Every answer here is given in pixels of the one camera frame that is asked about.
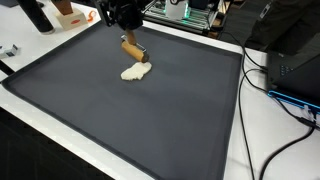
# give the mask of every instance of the computer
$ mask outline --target computer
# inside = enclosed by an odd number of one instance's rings
[[[320,54],[301,60],[268,54],[268,95],[320,114]]]

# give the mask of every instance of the white table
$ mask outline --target white table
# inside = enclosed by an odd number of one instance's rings
[[[88,26],[65,32],[52,15],[56,9],[48,0],[43,0],[43,2],[46,5],[44,11],[56,28],[56,32],[49,36],[40,35],[20,7],[6,8],[0,6],[0,43],[14,43],[21,48],[17,56],[3,60],[15,71],[33,62],[100,19],[96,16],[94,22]],[[73,5],[86,15],[92,10],[92,8],[86,6]],[[180,30],[149,22],[145,22],[144,26],[229,51],[242,52],[238,46]],[[256,62],[265,64],[266,54],[253,50],[248,50],[248,53]],[[247,61],[245,67],[249,69],[253,68],[254,65]],[[0,80],[5,77],[6,75],[0,72]],[[263,75],[252,73],[249,77],[254,84],[264,86],[265,77]],[[274,100],[253,89],[247,83],[244,83],[241,97],[247,138],[257,177],[262,163],[271,152],[302,136],[308,128],[288,116]],[[0,87],[0,106],[115,179],[152,179],[60,121],[15,97],[2,86]],[[299,108],[290,105],[287,105],[287,107],[291,112],[302,115]],[[316,131],[307,140],[294,145],[277,156],[269,165],[264,179],[319,180],[319,150],[320,133]],[[251,179],[238,107],[234,115],[224,179]]]

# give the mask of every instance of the dough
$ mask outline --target dough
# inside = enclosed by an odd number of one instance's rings
[[[121,79],[127,81],[132,81],[134,79],[141,80],[142,77],[151,70],[151,67],[152,65],[149,62],[137,62],[121,74]]]

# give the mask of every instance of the cable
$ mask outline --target cable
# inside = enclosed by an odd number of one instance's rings
[[[243,51],[243,55],[242,55],[242,71],[243,71],[243,73],[244,73],[244,76],[242,77],[241,82],[240,82],[240,87],[239,87],[239,92],[238,92],[238,93],[239,93],[239,95],[238,95],[238,103],[239,103],[239,111],[240,111],[240,119],[241,119],[241,125],[242,125],[242,130],[243,130],[243,136],[244,136],[244,139],[245,139],[246,149],[247,149],[247,153],[248,153],[248,159],[249,159],[249,163],[250,163],[251,176],[252,176],[252,179],[255,180],[254,171],[253,171],[253,165],[252,165],[252,160],[251,160],[251,155],[250,155],[250,149],[249,149],[248,140],[247,140],[247,135],[246,135],[246,131],[245,131],[245,127],[244,127],[244,121],[243,121],[243,114],[242,114],[242,107],[241,107],[241,88],[242,88],[242,84],[243,84],[244,79],[246,79],[252,87],[254,87],[254,88],[256,88],[256,89],[258,89],[258,90],[260,90],[260,91],[262,91],[262,92],[268,93],[266,90],[264,90],[264,89],[262,89],[262,88],[260,88],[260,87],[255,86],[255,85],[250,81],[250,79],[249,79],[248,76],[247,76],[247,74],[248,74],[249,72],[254,71],[254,70],[255,70],[255,71],[260,71],[260,72],[262,72],[262,73],[266,73],[266,72],[267,72],[267,68],[264,67],[264,66],[260,66],[260,65],[258,65],[256,62],[254,62],[254,61],[250,58],[250,56],[248,55],[248,53],[246,52],[245,47],[244,47],[231,33],[228,33],[228,32],[223,32],[223,33],[229,34],[229,35],[241,46],[242,51]],[[248,71],[245,71],[245,69],[244,69],[245,56],[247,56],[247,57],[250,59],[251,62],[253,62],[255,65],[257,65],[257,66],[260,67],[261,69],[250,69],[250,70],[248,70]],[[264,173],[265,173],[265,171],[266,171],[269,163],[272,161],[272,159],[273,159],[275,156],[277,156],[279,153],[281,153],[282,151],[284,151],[284,150],[287,149],[288,147],[290,147],[290,146],[292,146],[292,145],[294,145],[294,144],[296,144],[296,143],[298,143],[298,142],[300,142],[300,141],[308,138],[309,136],[311,136],[312,133],[314,132],[315,128],[320,129],[320,127],[317,126],[317,124],[316,124],[315,121],[312,122],[312,121],[309,121],[309,120],[307,120],[307,119],[305,119],[305,118],[297,117],[297,116],[293,115],[293,114],[283,105],[283,103],[282,103],[280,100],[278,100],[278,99],[276,99],[276,100],[279,102],[279,104],[281,105],[281,107],[282,107],[290,116],[292,116],[293,118],[295,118],[295,119],[296,119],[297,121],[299,121],[300,123],[302,123],[302,124],[310,127],[310,130],[309,130],[308,133],[305,134],[304,136],[302,136],[302,137],[300,137],[300,138],[298,138],[298,139],[296,139],[296,140],[293,140],[293,141],[285,144],[285,145],[282,146],[280,149],[278,149],[278,150],[276,150],[275,152],[273,152],[273,153],[269,156],[269,158],[265,161],[265,163],[263,164],[262,170],[261,170],[261,173],[260,173],[260,176],[259,176],[259,180],[263,180]]]
[[[271,162],[271,160],[276,157],[279,153],[281,153],[282,151],[284,151],[285,149],[287,149],[288,147],[302,141],[302,140],[305,140],[307,139],[308,137],[310,137],[312,135],[312,133],[314,132],[314,127],[310,128],[310,130],[307,132],[307,134],[305,134],[304,136],[296,139],[296,140],[293,140],[291,142],[289,142],[288,144],[282,146],[280,149],[276,150],[275,152],[273,152],[269,158],[265,161],[265,163],[263,164],[262,166],[262,170],[261,170],[261,173],[260,173],[260,177],[259,177],[259,180],[263,180],[263,176],[264,176],[264,173],[269,165],[269,163]]]
[[[320,127],[318,127],[318,125],[315,123],[315,121],[310,121],[308,119],[305,119],[303,117],[298,117],[298,116],[295,116],[293,115],[285,106],[284,104],[277,98],[274,98],[279,104],[280,106],[282,107],[282,109],[287,113],[289,114],[290,116],[292,116],[293,118],[295,118],[298,122],[300,122],[301,124],[304,124],[310,128],[315,128],[315,129],[320,129]]]
[[[248,159],[249,159],[249,163],[250,163],[251,176],[252,176],[252,179],[255,180],[254,171],[253,171],[253,165],[252,165],[252,160],[251,160],[251,155],[250,155],[250,149],[249,149],[249,145],[248,145],[246,130],[245,130],[245,127],[244,127],[242,107],[241,107],[241,89],[242,89],[242,84],[243,84],[243,81],[244,81],[245,77],[247,76],[247,74],[249,72],[251,72],[251,71],[260,71],[260,72],[265,73],[261,69],[250,69],[250,70],[248,70],[248,71],[246,71],[244,73],[244,76],[241,79],[240,87],[239,87],[239,91],[238,91],[238,105],[239,105],[239,112],[240,112],[240,120],[241,120],[241,127],[242,127],[243,137],[244,137],[244,141],[245,141],[245,145],[246,145],[246,149],[247,149],[247,154],[248,154]]]
[[[261,68],[261,69],[263,69],[263,70],[266,70],[266,71],[268,70],[267,67],[261,66],[261,65],[259,65],[258,63],[256,63],[256,62],[249,56],[249,54],[248,54],[247,51],[246,51],[246,48],[245,48],[245,47],[240,43],[240,41],[237,40],[231,33],[225,32],[225,31],[223,31],[223,32],[221,32],[221,33],[225,33],[225,34],[228,34],[229,36],[231,36],[231,37],[237,42],[237,44],[238,44],[239,46],[241,46],[242,50],[244,51],[244,54],[249,58],[249,60],[250,60],[254,65],[258,66],[259,68]]]

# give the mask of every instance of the gray mat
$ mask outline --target gray mat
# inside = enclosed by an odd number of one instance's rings
[[[98,24],[3,85],[156,179],[222,179],[241,55],[140,28],[153,68],[127,82],[122,33]]]

